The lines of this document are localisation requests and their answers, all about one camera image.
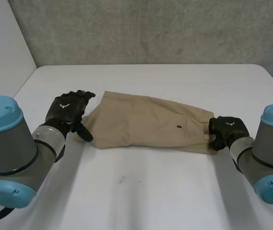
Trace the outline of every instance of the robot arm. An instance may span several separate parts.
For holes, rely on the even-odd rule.
[[[0,205],[5,207],[0,219],[31,203],[53,164],[63,156],[68,132],[93,140],[81,124],[92,97],[91,92],[78,91],[55,98],[45,123],[32,134],[17,102],[0,97]]]
[[[273,104],[264,109],[254,140],[239,118],[212,118],[210,143],[215,150],[228,147],[236,168],[243,173],[255,193],[266,203],[273,204]]]

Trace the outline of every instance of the white table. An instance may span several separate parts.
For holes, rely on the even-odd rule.
[[[273,78],[257,65],[46,66],[15,99],[31,131],[54,97],[78,89],[146,95],[240,117],[255,137]],[[216,156],[169,149],[98,150],[68,136],[36,199],[0,221],[0,230],[272,230],[273,205]]]

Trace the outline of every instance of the white wall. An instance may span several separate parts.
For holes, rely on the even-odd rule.
[[[0,95],[13,97],[36,65],[6,0],[0,0]]]

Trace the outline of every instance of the gloved hand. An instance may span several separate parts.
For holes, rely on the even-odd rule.
[[[65,138],[67,133],[71,131],[72,133],[77,132],[87,142],[92,141],[92,134],[83,126],[81,121],[88,101],[93,97],[95,97],[94,93],[81,90],[56,97],[43,125],[57,128]]]
[[[240,118],[219,116],[209,121],[209,134],[215,134],[215,140],[209,146],[215,151],[229,147],[239,138],[249,137],[249,132]]]

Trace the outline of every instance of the khaki pants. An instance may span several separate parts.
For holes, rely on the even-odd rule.
[[[214,114],[153,97],[105,92],[101,103],[83,118],[93,145],[140,145],[213,154],[208,149],[209,119]]]

